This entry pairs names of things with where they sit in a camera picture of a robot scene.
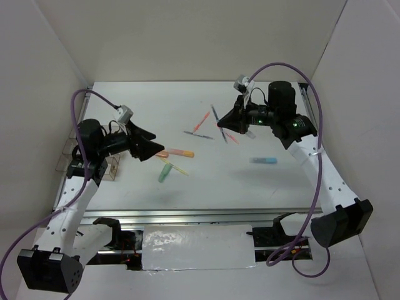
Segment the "yellow thin pen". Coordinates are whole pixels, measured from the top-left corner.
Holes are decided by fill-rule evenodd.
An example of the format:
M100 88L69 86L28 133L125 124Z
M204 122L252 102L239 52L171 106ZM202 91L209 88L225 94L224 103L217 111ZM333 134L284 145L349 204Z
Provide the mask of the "yellow thin pen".
M176 165L172 164L171 162L169 162L167 159L163 158L163 157L157 157L158 159L160 159L162 162L164 162L165 164L170 165L173 169L177 170L178 172L180 172L181 174L185 175L185 176L189 176L189 174L182 170L181 168L177 167Z

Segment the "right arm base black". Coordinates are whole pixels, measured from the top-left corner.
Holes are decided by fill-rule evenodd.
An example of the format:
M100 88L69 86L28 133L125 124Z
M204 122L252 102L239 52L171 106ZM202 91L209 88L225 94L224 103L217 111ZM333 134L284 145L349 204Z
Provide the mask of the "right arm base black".
M282 214L273 219L271 226L254 227L251 231L246 233L248 236L253 238L254 247L256 248L256 262L265 262L268 256L278 247L294 240L297 233L295 232L293 235L287 235L281 224L282 220L285 220L292 215L294 215L294 213ZM292 250L290 255L287 258L284 258L284 260L291 260L295 254L298 254L296 260L308 260L312 258L308 240L298 242L295 249Z

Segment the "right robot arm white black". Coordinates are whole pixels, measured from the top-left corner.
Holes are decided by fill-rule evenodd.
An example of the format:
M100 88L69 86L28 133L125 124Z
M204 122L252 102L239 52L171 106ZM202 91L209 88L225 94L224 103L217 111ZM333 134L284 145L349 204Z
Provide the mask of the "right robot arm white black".
M319 144L319 132L311 120L297 112L296 91L291 83L270 83L264 104L252 101L253 87L248 77L234 83L239 96L217 125L240 134L246 134L250 126L271 128L318 193L323 215L311 219L311 232L320 246L329 248L360 234L373 212L373 205L368 199L360 200L346 185Z

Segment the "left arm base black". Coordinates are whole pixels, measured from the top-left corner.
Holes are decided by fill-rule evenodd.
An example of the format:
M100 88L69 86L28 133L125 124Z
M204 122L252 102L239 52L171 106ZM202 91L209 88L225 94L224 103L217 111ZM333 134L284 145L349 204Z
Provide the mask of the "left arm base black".
M116 244L105 246L88 262L88 266L122 265L127 270L142 267L143 231L121 231Z

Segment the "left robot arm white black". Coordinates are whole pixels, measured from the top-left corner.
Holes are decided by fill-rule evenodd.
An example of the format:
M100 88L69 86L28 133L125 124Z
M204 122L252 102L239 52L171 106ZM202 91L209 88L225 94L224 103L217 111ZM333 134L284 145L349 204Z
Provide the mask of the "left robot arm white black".
M106 159L129 151L146 161L164 150L154 142L155 134L128 122L126 130L105 134L96 119L77 125L78 145L72 155L64 193L56 215L47 222L32 249L23 249L17 264L29 289L72 294L81 282L86 264L103 247L117 249L123 243L116 219L100 217L82 233L78 232L86 208L108 168Z

